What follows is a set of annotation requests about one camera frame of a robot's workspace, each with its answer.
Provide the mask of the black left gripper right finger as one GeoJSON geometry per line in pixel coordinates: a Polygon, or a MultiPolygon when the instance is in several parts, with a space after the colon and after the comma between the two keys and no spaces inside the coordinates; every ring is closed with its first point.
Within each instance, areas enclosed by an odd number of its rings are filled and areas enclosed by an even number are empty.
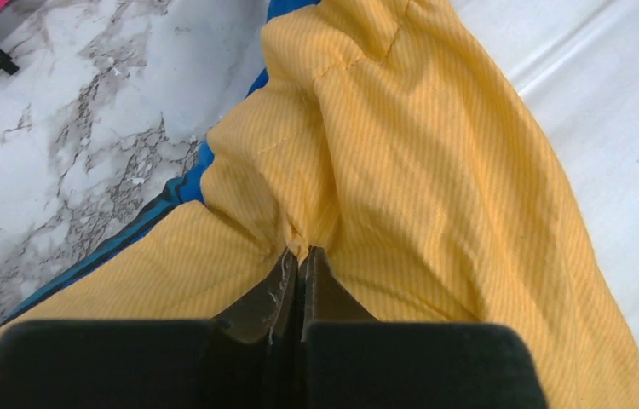
{"type": "Polygon", "coordinates": [[[318,247],[300,272],[305,407],[547,407],[527,346],[509,327],[378,320],[318,247]]]}

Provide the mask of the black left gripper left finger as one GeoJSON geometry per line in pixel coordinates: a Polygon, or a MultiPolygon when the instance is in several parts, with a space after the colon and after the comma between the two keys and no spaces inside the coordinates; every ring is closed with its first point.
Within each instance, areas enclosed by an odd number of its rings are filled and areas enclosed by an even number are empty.
{"type": "Polygon", "coordinates": [[[289,408],[297,261],[209,319],[34,320],[0,337],[0,408],[289,408]]]}

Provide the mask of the blue yellow Mickey pillowcase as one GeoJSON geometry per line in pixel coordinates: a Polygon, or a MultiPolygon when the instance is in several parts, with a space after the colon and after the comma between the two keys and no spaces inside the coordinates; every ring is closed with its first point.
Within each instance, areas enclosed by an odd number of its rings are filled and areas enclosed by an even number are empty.
{"type": "Polygon", "coordinates": [[[639,351],[539,125],[448,1],[273,1],[265,70],[118,234],[12,311],[209,319],[314,247],[386,322],[509,327],[545,408],[638,408],[639,351]]]}

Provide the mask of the white pillow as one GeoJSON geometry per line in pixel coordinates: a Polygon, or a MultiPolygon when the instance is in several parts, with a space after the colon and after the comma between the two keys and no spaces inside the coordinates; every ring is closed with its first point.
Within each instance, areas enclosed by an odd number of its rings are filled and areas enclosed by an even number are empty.
{"type": "Polygon", "coordinates": [[[456,1],[549,137],[639,346],[639,1],[456,1]]]}

